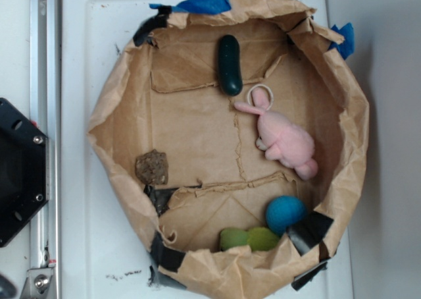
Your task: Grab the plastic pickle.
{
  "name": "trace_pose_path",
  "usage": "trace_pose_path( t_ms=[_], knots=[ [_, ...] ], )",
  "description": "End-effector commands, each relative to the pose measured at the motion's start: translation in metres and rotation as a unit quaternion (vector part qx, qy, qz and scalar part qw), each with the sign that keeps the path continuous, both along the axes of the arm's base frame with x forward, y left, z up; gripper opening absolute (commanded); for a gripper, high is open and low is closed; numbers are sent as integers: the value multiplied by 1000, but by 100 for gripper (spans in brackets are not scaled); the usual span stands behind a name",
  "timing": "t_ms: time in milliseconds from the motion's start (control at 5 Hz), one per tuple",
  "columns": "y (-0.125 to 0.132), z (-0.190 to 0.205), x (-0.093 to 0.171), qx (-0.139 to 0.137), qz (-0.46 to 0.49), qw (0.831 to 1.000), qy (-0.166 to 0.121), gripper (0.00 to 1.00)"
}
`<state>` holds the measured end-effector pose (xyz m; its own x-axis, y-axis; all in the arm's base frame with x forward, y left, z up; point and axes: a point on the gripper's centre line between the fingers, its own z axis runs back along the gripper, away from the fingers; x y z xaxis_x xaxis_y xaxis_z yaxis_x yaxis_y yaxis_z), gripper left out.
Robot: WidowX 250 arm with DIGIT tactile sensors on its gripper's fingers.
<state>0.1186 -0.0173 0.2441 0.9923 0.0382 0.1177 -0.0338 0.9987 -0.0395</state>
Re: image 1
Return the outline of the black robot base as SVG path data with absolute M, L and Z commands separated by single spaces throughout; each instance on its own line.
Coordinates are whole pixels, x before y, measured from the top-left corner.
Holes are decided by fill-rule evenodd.
M 47 202 L 47 137 L 1 98 L 1 247 Z

